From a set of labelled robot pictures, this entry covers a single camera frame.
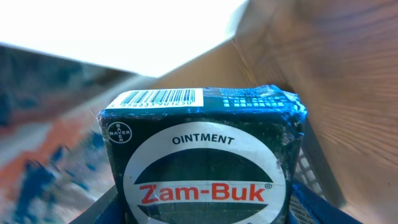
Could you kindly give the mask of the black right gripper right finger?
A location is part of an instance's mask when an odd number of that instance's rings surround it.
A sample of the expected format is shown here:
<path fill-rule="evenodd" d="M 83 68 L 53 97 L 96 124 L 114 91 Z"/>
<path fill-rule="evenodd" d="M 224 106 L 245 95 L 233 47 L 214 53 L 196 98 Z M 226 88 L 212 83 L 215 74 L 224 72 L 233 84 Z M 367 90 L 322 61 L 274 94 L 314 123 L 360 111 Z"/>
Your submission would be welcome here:
<path fill-rule="evenodd" d="M 294 179 L 288 223 L 361 224 Z"/>

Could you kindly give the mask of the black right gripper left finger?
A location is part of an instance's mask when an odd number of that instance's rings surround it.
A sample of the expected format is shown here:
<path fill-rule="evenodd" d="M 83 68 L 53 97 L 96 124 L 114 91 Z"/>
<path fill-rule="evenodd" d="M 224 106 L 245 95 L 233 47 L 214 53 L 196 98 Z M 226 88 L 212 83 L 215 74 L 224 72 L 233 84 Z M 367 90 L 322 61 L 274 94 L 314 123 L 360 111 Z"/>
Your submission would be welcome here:
<path fill-rule="evenodd" d="M 116 186 L 112 186 L 70 224 L 124 224 L 124 209 L 119 203 Z"/>

